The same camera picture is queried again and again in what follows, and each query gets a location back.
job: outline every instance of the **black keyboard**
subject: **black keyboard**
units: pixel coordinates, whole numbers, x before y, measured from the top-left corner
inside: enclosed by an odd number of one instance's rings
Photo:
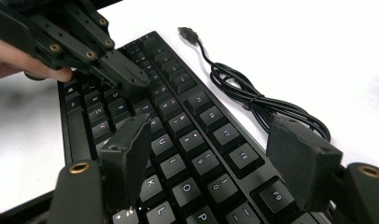
[[[260,145],[156,32],[119,50],[149,76],[143,100],[77,72],[59,83],[66,163],[97,159],[127,118],[151,114],[138,205],[114,223],[328,223],[299,211]]]

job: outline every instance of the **white surface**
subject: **white surface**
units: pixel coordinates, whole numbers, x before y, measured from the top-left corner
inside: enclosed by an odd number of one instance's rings
[[[344,165],[379,166],[379,1],[125,0],[100,12],[118,47],[157,31],[264,148],[267,135],[213,86],[209,65],[179,37],[177,27],[196,31],[212,61],[241,71],[265,96],[322,120],[332,144],[344,152]],[[27,176],[22,182],[44,190]]]
[[[0,80],[0,212],[55,188],[64,167],[58,108],[56,81]]]

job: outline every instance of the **finger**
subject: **finger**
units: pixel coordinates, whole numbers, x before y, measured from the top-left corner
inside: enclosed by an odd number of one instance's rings
[[[23,68],[24,72],[32,77],[53,78],[61,82],[67,82],[73,77],[73,72],[68,67],[53,70],[46,67],[42,62],[30,58],[28,64]]]
[[[7,77],[7,76],[10,76],[12,74],[19,73],[19,72],[21,72],[21,69],[19,69],[19,68],[14,68],[14,67],[8,66],[4,63],[0,64],[0,78]]]
[[[14,48],[2,40],[0,40],[0,62],[11,64],[13,67],[20,68],[34,77],[54,78],[66,82],[73,76],[70,68],[65,67],[60,70],[50,69],[39,60],[32,58],[27,53]]]

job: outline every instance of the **cable plug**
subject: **cable plug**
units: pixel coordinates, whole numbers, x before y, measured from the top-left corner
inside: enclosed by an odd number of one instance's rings
[[[191,44],[195,45],[198,42],[198,35],[187,27],[178,27],[178,32],[184,39],[188,40]]]

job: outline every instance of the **black cable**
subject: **black cable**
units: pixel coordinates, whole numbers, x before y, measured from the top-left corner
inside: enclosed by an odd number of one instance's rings
[[[243,108],[250,110],[260,126],[269,132],[272,115],[282,114],[309,126],[312,131],[318,132],[325,140],[330,141],[330,131],[319,119],[308,114],[297,105],[265,97],[257,91],[250,80],[242,73],[230,68],[223,63],[213,63],[205,53],[204,46],[199,41],[198,35],[190,28],[180,27],[178,32],[192,45],[198,44],[204,59],[211,65],[210,78],[212,82],[232,99],[244,103]]]

